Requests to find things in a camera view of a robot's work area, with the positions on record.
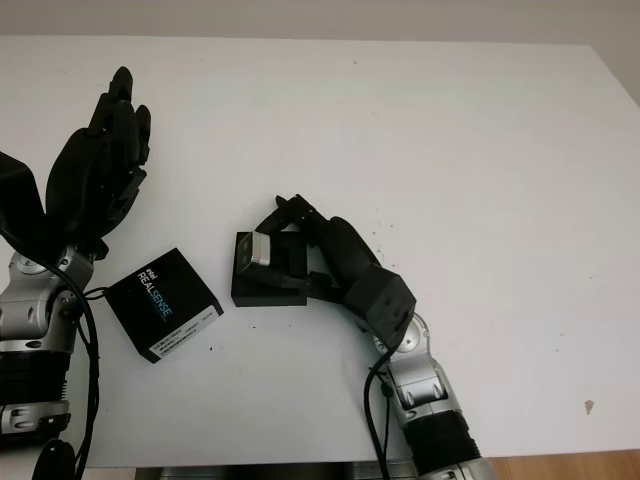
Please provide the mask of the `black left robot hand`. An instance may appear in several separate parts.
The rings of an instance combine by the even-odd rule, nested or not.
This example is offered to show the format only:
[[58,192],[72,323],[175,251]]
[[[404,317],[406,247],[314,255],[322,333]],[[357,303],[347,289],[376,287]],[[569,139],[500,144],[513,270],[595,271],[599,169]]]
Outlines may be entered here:
[[122,66],[89,124],[64,145],[47,181],[47,216],[65,244],[94,260],[107,256],[103,237],[128,214],[146,177],[151,113],[133,106],[132,89],[133,76]]

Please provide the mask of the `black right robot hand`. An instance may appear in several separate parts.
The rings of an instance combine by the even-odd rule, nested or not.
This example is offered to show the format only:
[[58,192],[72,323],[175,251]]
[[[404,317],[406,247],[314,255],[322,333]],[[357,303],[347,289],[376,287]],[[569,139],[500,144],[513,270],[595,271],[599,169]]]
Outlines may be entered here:
[[[296,274],[282,264],[291,247],[282,245],[276,236],[291,225],[297,227],[304,248],[319,250],[328,273]],[[289,199],[277,196],[275,211],[246,240],[248,245],[238,249],[242,262],[236,271],[270,287],[296,290],[355,309],[375,303],[392,282],[393,274],[382,267],[349,222],[338,216],[325,218],[299,194]]]

